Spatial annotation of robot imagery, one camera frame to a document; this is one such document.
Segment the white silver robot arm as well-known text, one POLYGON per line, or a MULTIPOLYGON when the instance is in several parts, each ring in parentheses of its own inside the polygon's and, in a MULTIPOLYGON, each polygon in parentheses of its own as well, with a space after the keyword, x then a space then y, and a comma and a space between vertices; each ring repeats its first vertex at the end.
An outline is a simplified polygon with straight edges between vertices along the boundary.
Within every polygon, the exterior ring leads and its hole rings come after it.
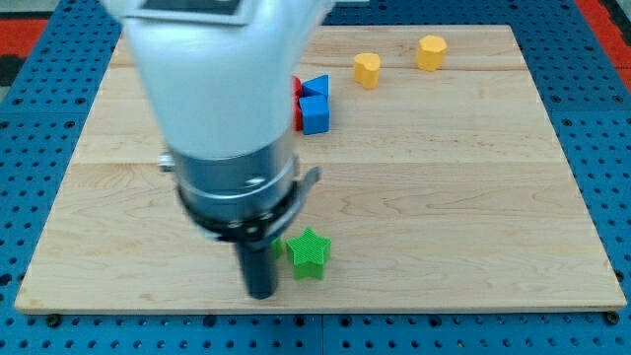
POLYGON ((123 25, 192 221, 236 246, 248 293, 277 287, 273 242, 321 176, 299 170, 293 71, 330 0, 107 0, 123 25))

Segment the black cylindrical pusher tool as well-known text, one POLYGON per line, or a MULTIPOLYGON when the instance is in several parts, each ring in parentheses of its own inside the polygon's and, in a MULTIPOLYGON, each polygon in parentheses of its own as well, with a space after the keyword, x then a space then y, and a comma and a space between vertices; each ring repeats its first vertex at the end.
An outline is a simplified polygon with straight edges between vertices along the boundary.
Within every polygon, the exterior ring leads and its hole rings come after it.
POLYGON ((273 247, 251 248, 245 243, 237 243, 236 250, 248 294, 258 300, 271 297, 278 285, 273 247))

